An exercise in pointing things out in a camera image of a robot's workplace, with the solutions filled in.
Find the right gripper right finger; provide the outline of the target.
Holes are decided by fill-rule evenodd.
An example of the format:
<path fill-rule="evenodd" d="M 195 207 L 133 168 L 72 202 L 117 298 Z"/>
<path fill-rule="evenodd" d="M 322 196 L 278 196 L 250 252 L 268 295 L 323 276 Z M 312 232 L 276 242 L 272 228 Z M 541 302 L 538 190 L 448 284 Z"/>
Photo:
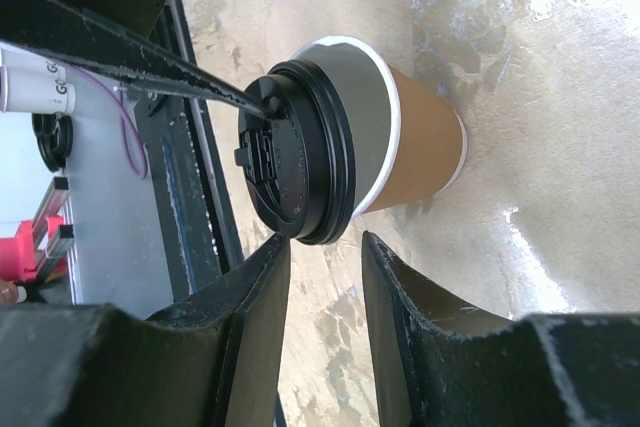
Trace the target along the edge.
<path fill-rule="evenodd" d="M 635 313 L 484 311 L 362 237 L 362 277 L 384 426 L 635 426 Z"/>

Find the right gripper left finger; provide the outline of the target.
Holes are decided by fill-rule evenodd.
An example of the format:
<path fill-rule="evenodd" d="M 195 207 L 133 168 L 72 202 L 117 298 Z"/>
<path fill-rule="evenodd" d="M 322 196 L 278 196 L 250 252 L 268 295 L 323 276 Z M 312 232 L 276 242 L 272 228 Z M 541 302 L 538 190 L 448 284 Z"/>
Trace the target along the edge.
<path fill-rule="evenodd" d="M 146 320 L 107 304 L 3 306 L 2 424 L 272 425 L 290 269 L 276 234 Z"/>

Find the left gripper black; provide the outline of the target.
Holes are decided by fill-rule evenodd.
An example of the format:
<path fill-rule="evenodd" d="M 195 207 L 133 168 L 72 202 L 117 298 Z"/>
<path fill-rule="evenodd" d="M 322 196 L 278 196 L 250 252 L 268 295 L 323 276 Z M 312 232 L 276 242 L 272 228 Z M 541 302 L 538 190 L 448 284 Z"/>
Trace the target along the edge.
<path fill-rule="evenodd" d="M 9 15 L 1 22 L 1 40 L 43 57 L 129 81 L 142 90 L 220 101 L 257 117 L 275 117 L 277 109 L 269 103 L 142 38 L 151 33 L 165 2 L 1 0 L 1 11 Z M 64 3 L 89 10 L 142 37 Z"/>

